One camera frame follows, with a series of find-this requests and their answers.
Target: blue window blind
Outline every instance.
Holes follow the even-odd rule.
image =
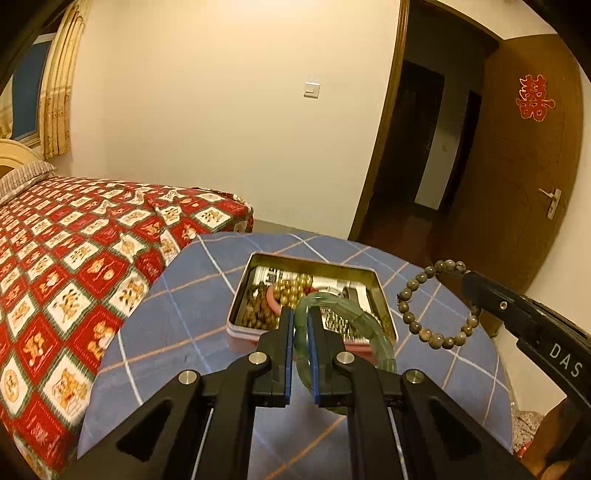
[[[39,93],[51,41],[37,43],[26,53],[12,78],[12,139],[37,131]]]

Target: table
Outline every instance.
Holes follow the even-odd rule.
[[[476,329],[461,348],[434,351],[410,338],[395,310],[396,294],[421,269],[375,248],[309,232],[225,232],[198,237],[182,250],[109,345],[92,388],[79,456],[180,371],[207,374],[239,357],[228,349],[225,322],[242,272],[255,251],[374,269],[398,334],[399,372],[424,371],[510,449],[506,376],[483,329]],[[445,335],[459,331],[468,315],[466,306],[435,278],[413,294],[413,311],[422,315],[422,324]],[[315,407],[294,374],[291,404],[286,409],[256,411],[248,478],[350,478],[344,420]]]

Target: door handle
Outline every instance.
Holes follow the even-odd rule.
[[[548,215],[546,216],[549,220],[552,220],[552,218],[554,218],[554,214],[556,213],[556,207],[558,206],[558,202],[560,201],[562,190],[555,189],[554,193],[548,193],[542,189],[538,189],[538,192],[543,193],[544,195],[552,199],[552,202],[550,203],[550,208],[548,209]]]

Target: metal screw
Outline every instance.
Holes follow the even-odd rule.
[[[339,352],[336,354],[336,360],[343,365],[349,365],[355,361],[355,356],[351,352]]]
[[[405,377],[410,383],[414,384],[422,383],[422,381],[425,380],[425,374],[420,370],[409,370],[406,372]]]
[[[178,381],[183,385],[195,383],[195,380],[197,380],[197,373],[193,370],[185,370],[184,372],[180,372],[178,375]]]
[[[264,352],[253,352],[248,355],[248,361],[254,365],[260,365],[267,361],[267,355]]]

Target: light switch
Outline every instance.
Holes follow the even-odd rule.
[[[304,96],[308,98],[318,98],[320,93],[320,84],[316,82],[306,82],[306,88],[304,89]]]

